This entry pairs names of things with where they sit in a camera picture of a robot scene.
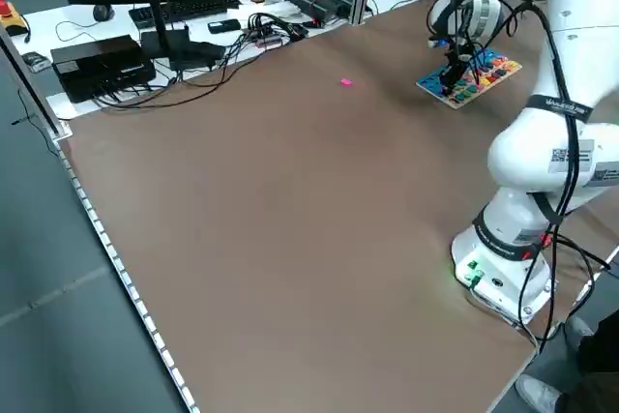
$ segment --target colorful board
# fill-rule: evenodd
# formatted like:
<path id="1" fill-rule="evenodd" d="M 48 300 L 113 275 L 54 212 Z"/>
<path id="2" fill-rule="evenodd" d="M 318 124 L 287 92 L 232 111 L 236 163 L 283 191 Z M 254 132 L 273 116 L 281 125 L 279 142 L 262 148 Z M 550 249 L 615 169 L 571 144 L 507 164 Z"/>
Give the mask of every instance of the colorful board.
<path id="1" fill-rule="evenodd" d="M 446 103 L 453 109 L 459 109 L 522 68 L 518 62 L 510 60 L 491 49 L 487 49 L 484 56 L 480 56 L 480 58 L 482 59 L 482 66 L 478 67 L 480 72 L 479 84 L 475 82 L 473 71 L 469 69 L 457 82 L 454 92 L 450 96 L 444 96 L 438 76 L 446 67 L 441 67 L 418 80 L 417 85 L 442 103 Z"/>

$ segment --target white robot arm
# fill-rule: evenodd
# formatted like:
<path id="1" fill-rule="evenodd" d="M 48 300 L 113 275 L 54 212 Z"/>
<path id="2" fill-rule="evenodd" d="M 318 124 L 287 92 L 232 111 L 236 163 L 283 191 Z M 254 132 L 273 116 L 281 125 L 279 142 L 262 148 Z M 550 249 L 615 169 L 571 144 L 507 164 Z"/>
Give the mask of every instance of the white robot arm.
<path id="1" fill-rule="evenodd" d="M 619 185 L 619 127 L 587 123 L 598 102 L 619 86 L 619 4 L 616 0 L 547 2 L 570 100 L 561 98 L 546 43 L 528 103 L 489 150 L 488 168 L 500 189 L 452 244 L 458 280 L 467 286 L 474 282 L 475 292 L 515 325 L 528 323 L 550 297 L 549 268 L 538 252 L 549 225 L 561 221 L 553 214 L 568 172 L 566 113 L 575 118 L 579 145 L 579 174 L 566 211 Z M 427 18 L 431 39 L 451 45 L 445 92 L 451 91 L 452 80 L 461 76 L 470 58 L 471 51 L 459 38 L 468 35 L 485 44 L 503 18 L 499 0 L 434 4 Z"/>

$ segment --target black box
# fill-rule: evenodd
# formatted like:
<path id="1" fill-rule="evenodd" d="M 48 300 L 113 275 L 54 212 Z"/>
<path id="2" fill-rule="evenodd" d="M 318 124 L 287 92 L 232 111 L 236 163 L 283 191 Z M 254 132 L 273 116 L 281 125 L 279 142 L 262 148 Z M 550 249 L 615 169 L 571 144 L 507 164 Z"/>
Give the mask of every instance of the black box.
<path id="1" fill-rule="evenodd" d="M 155 67 L 131 36 L 55 48 L 53 69 L 73 103 L 146 84 Z"/>

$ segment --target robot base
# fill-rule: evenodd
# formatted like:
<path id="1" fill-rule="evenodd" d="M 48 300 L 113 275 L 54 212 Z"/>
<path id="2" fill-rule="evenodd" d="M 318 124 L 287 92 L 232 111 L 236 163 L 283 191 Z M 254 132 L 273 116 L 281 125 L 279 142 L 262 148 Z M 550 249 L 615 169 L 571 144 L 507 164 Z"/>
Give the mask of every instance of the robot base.
<path id="1" fill-rule="evenodd" d="M 466 287 L 474 278 L 475 294 L 513 326 L 518 322 L 520 289 L 533 260 L 511 261 L 489 250 L 470 226 L 452 242 L 456 278 Z M 528 324 L 550 298 L 550 269 L 540 254 L 522 299 L 522 322 Z"/>

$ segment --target brown table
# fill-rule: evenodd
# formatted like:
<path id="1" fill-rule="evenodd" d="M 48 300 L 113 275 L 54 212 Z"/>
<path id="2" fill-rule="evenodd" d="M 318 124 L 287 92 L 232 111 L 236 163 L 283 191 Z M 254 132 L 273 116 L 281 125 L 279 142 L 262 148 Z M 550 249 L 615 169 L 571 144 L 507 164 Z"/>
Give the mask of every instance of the brown table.
<path id="1" fill-rule="evenodd" d="M 496 190 L 486 151 L 540 28 L 501 38 L 524 69 L 454 111 L 415 85 L 442 63 L 426 11 L 275 50 L 193 104 L 72 122 L 77 175 L 201 411 L 480 412 L 531 354 L 467 302 L 449 244 Z M 608 254 L 617 200 L 565 232 Z M 583 283 L 566 255 L 559 280 L 564 314 Z"/>

